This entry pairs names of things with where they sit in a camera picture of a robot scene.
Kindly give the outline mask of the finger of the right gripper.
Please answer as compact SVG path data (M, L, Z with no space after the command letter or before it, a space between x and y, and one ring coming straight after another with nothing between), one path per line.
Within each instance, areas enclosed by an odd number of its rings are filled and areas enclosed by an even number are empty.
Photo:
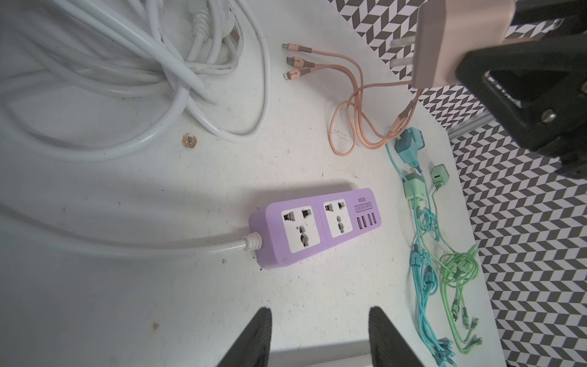
M586 25L586 0L515 1L511 26L557 19L570 19Z
M463 84L521 147L586 175L586 38L565 36L474 50Z

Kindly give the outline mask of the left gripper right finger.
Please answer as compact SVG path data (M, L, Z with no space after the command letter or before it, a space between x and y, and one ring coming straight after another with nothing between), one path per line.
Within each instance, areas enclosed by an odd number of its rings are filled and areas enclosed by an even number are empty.
M368 335L374 367L423 366L380 307L372 307L369 311Z

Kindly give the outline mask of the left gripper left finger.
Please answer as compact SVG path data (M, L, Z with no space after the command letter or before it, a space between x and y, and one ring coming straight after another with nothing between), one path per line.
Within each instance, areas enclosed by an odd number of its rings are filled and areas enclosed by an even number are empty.
M268 366L271 350L271 336L271 309L268 307L261 307L217 366Z

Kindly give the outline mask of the pink charger plug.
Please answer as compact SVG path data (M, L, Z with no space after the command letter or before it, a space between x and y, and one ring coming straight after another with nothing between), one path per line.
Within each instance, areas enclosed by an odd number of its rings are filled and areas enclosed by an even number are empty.
M514 0L426 1L418 11L416 35L391 42L391 47L414 44L414 55L392 60L390 66L411 65L411 84L417 89L456 85L464 56L501 45L514 15Z

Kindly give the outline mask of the purple power strip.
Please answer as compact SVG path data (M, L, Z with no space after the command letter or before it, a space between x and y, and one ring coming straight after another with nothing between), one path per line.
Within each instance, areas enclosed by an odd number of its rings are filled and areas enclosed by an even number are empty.
M293 265L382 226L369 188L271 203L249 217L263 269Z

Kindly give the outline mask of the light green charger plug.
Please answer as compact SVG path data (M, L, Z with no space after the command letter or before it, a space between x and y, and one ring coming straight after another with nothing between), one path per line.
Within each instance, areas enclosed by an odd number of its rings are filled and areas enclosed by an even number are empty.
M405 175L403 185L404 196L411 206L427 202L427 185L422 174L411 172Z

